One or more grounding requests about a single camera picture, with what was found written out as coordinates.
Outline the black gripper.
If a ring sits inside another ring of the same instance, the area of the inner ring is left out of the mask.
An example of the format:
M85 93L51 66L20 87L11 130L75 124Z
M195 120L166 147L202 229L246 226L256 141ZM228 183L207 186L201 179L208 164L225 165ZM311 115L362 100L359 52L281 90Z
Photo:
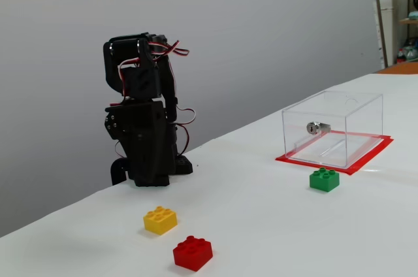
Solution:
M133 102L110 106L105 111L108 114L104 126L116 141L114 150L119 155L110 167L111 179L168 182L172 156L167 152L170 125L163 103ZM130 139L138 140L129 146Z

